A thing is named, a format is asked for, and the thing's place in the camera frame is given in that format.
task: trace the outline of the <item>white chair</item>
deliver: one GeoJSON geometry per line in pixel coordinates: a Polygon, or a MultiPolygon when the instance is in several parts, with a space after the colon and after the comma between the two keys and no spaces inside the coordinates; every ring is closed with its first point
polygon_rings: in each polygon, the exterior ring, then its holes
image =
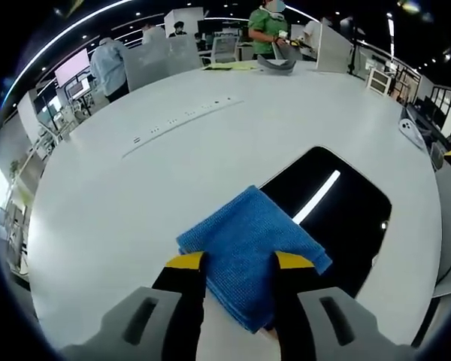
{"type": "Polygon", "coordinates": [[[202,59],[208,59],[211,63],[238,62],[235,51],[238,42],[239,37],[237,36],[215,37],[212,44],[212,54],[203,56],[202,59]]]}

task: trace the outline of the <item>person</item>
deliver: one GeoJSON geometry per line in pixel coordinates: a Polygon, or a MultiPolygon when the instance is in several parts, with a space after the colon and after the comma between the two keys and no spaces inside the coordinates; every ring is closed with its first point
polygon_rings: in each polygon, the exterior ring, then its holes
{"type": "Polygon", "coordinates": [[[142,44],[149,44],[152,41],[162,41],[167,38],[165,30],[161,26],[146,23],[142,28],[142,44]]]}
{"type": "Polygon", "coordinates": [[[249,37],[253,40],[254,59],[262,55],[266,59],[275,59],[272,44],[282,47],[286,41],[288,24],[281,14],[286,5],[281,0],[262,0],[259,9],[253,11],[249,18],[249,37]]]}
{"type": "MultiPolygon", "coordinates": [[[[323,17],[321,19],[321,23],[326,26],[332,26],[330,17],[323,17]]],[[[321,23],[311,20],[309,23],[307,23],[303,31],[306,44],[312,47],[315,54],[317,54],[319,50],[319,41],[321,38],[321,23]]]]}
{"type": "Polygon", "coordinates": [[[197,50],[205,51],[207,48],[206,48],[205,40],[202,40],[202,38],[201,38],[201,34],[196,32],[194,36],[195,36],[195,43],[197,44],[197,50]]]}
{"type": "Polygon", "coordinates": [[[112,103],[129,94],[124,53],[128,49],[120,41],[104,36],[90,60],[90,72],[98,80],[105,98],[112,103]]]}
{"type": "Polygon", "coordinates": [[[187,35],[187,33],[183,30],[183,27],[184,27],[183,21],[177,21],[174,24],[175,32],[170,34],[168,37],[169,38],[173,38],[173,37],[176,37],[178,35],[187,35]]]}

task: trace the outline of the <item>white round table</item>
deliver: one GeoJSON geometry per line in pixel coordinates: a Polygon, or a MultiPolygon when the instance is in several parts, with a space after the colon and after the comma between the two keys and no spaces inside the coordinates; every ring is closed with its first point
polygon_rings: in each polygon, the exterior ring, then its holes
{"type": "MultiPolygon", "coordinates": [[[[392,203],[377,263],[357,300],[395,343],[411,343],[440,257],[440,202],[427,153],[399,131],[401,106],[346,74],[288,77],[190,71],[139,89],[94,114],[53,152],[29,230],[37,315],[54,347],[81,344],[102,316],[149,287],[177,255],[176,237],[246,187],[260,187],[322,145],[392,203]],[[157,122],[224,96],[244,102],[194,120],[122,158],[157,122]]],[[[275,360],[278,343],[242,329],[207,293],[198,360],[275,360]]]]}

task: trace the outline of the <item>black tablet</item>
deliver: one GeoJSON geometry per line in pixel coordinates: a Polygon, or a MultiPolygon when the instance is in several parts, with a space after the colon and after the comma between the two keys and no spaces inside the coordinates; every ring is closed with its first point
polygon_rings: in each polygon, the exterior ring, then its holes
{"type": "Polygon", "coordinates": [[[261,190],[331,257],[323,286],[355,297],[383,243],[392,209],[388,198],[347,159],[323,147],[308,151],[261,190]]]}

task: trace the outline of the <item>white partition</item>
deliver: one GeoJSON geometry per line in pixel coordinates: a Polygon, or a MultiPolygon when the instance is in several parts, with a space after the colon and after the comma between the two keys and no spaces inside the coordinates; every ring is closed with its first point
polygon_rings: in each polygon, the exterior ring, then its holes
{"type": "Polygon", "coordinates": [[[23,128],[32,144],[38,140],[38,132],[40,130],[37,114],[35,113],[35,107],[33,105],[33,101],[37,97],[36,94],[37,92],[35,90],[29,90],[17,105],[23,128]]]}
{"type": "Polygon", "coordinates": [[[204,8],[174,9],[164,18],[165,32],[169,36],[175,31],[174,24],[177,21],[182,21],[184,23],[183,30],[189,35],[194,35],[198,32],[198,21],[203,19],[204,8]]]}
{"type": "Polygon", "coordinates": [[[305,25],[292,24],[291,25],[291,39],[304,38],[305,25]]]}
{"type": "Polygon", "coordinates": [[[322,24],[317,70],[347,73],[352,48],[349,40],[322,24]]]}
{"type": "Polygon", "coordinates": [[[11,163],[25,157],[30,148],[32,143],[17,113],[0,129],[0,169],[9,183],[11,163]]]}
{"type": "Polygon", "coordinates": [[[124,56],[129,90],[202,67],[194,35],[153,41],[127,50],[124,56]]]}

